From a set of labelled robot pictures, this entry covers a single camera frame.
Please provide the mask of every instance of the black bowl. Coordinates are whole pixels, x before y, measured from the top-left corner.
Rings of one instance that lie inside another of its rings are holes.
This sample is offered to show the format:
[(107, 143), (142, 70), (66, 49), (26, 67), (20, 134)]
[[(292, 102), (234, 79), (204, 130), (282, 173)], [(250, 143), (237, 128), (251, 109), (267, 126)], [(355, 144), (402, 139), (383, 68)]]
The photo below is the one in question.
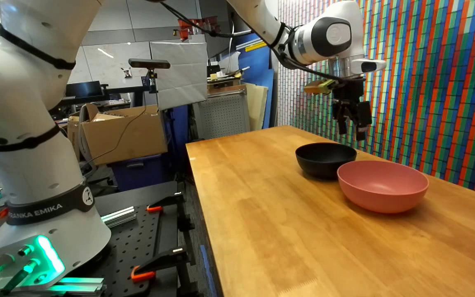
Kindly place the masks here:
[(337, 179), (338, 168), (356, 157), (355, 149), (338, 143), (311, 143), (296, 149), (303, 171), (319, 179)]

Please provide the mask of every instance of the wooden table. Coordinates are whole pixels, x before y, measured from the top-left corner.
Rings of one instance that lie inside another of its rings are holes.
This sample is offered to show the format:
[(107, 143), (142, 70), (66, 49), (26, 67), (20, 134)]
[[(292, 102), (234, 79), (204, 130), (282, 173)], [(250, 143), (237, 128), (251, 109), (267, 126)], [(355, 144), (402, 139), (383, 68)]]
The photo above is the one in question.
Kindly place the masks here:
[[(405, 214), (304, 177), (289, 126), (187, 145), (226, 297), (475, 297), (475, 192), (430, 179)], [(359, 152), (358, 160), (379, 160)]]

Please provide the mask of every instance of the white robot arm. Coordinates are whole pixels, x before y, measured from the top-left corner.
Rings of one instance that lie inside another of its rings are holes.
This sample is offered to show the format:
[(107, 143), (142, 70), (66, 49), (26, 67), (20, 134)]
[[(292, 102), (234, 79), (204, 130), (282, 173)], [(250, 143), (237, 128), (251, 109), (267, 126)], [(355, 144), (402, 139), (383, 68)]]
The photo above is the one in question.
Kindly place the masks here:
[[(78, 47), (103, 2), (0, 0), (0, 181), (9, 209), (0, 227), (0, 284), (15, 282), (11, 279), (26, 270), (30, 274), (21, 286), (49, 288), (97, 255), (111, 236), (70, 141), (47, 112), (61, 100)], [(364, 58), (356, 2), (336, 2), (295, 30), (276, 19), (264, 0), (228, 2), (284, 66), (307, 69), (341, 58), (340, 77), (319, 75), (339, 82), (338, 122), (348, 115), (358, 132), (367, 127), (358, 103), (360, 74), (385, 63)]]

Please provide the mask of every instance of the colorful striped wall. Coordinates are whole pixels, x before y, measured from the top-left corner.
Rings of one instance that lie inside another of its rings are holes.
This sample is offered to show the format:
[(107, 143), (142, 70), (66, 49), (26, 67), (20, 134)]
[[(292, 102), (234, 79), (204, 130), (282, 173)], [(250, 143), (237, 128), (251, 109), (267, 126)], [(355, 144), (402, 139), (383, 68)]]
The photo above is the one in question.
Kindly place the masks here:
[[(289, 25), (319, 16), (331, 0), (280, 0)], [(373, 107), (367, 141), (337, 134), (330, 96), (313, 79), (280, 68), (279, 125), (292, 125), (475, 190), (475, 0), (359, 0), (366, 55), (388, 61), (367, 76)], [(326, 63), (315, 69), (328, 71)]]

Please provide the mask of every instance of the pink bowl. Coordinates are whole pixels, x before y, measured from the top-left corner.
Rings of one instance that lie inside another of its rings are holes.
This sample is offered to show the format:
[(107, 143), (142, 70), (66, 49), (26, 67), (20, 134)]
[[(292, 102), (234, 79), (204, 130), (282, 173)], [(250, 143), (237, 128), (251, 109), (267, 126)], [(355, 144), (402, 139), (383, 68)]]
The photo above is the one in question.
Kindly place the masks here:
[(351, 202), (385, 214), (414, 208), (428, 190), (428, 179), (422, 173), (392, 162), (349, 162), (337, 174), (340, 187)]

